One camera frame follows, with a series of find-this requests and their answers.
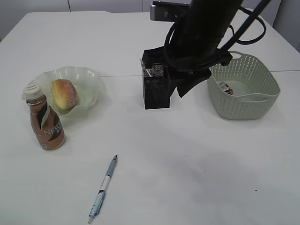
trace white bottle cap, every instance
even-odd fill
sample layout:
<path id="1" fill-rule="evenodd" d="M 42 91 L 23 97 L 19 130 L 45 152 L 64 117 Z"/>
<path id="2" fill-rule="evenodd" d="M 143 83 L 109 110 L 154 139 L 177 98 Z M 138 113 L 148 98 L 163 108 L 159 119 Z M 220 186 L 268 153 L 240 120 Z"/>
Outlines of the white bottle cap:
<path id="1" fill-rule="evenodd" d="M 27 100 L 34 100 L 44 95 L 41 87 L 37 84 L 27 85 L 26 88 L 24 88 L 23 93 Z"/>

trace wavy-edged plate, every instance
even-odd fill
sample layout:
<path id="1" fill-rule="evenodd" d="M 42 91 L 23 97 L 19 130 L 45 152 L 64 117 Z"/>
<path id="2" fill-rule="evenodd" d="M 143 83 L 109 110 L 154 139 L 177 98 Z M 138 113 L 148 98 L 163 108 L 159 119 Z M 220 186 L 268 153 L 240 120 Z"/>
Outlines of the wavy-edged plate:
<path id="1" fill-rule="evenodd" d="M 67 79 L 74 85 L 78 101 L 75 106 L 68 110 L 61 110 L 56 107 L 51 92 L 51 82 L 57 79 Z M 101 86 L 100 73 L 84 67 L 62 67 L 49 72 L 44 72 L 29 84 L 37 83 L 44 95 L 47 97 L 48 104 L 55 110 L 59 116 L 67 117 L 69 115 L 77 115 L 85 112 L 87 108 L 95 104 L 99 88 Z"/>

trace object in basket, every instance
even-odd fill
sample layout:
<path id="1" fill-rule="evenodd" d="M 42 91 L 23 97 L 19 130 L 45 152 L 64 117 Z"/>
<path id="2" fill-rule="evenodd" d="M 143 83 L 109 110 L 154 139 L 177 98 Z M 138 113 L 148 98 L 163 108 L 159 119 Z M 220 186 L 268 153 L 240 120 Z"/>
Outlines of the object in basket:
<path id="1" fill-rule="evenodd" d="M 227 94 L 233 95 L 233 90 L 229 87 L 229 85 L 225 82 L 220 82 L 219 86 L 221 87 L 222 91 L 226 92 Z"/>

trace bottle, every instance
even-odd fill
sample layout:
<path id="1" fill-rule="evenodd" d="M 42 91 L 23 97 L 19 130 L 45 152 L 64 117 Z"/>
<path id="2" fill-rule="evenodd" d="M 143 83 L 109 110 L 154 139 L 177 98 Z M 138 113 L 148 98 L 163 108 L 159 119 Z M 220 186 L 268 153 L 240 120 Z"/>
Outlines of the bottle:
<path id="1" fill-rule="evenodd" d="M 29 84 L 23 92 L 30 107 L 31 126 L 41 147 L 45 150 L 54 150 L 62 146 L 65 134 L 60 119 L 48 105 L 40 86 Z"/>

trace white wall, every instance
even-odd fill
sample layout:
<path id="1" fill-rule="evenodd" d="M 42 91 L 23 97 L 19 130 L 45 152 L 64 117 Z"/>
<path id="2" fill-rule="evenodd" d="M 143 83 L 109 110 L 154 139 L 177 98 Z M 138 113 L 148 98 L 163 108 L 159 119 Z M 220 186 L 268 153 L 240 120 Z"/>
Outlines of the white wall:
<path id="1" fill-rule="evenodd" d="M 161 0 L 161 1 L 168 1 L 168 2 L 179 2 L 179 3 L 190 3 L 191 0 Z M 244 0 L 242 6 L 245 8 L 255 8 L 261 0 Z M 153 0 L 143 0 L 142 8 L 143 12 L 149 12 L 150 10 L 150 3 Z M 262 12 L 262 17 L 272 26 L 279 8 L 281 0 L 272 0 L 269 5 L 265 8 Z"/>
<path id="2" fill-rule="evenodd" d="M 67 0 L 0 0 L 0 38 L 30 12 L 69 11 Z"/>
<path id="3" fill-rule="evenodd" d="M 300 52 L 300 0 L 282 0 L 274 28 Z"/>
<path id="4" fill-rule="evenodd" d="M 142 0 L 69 0 L 71 11 L 141 12 Z"/>

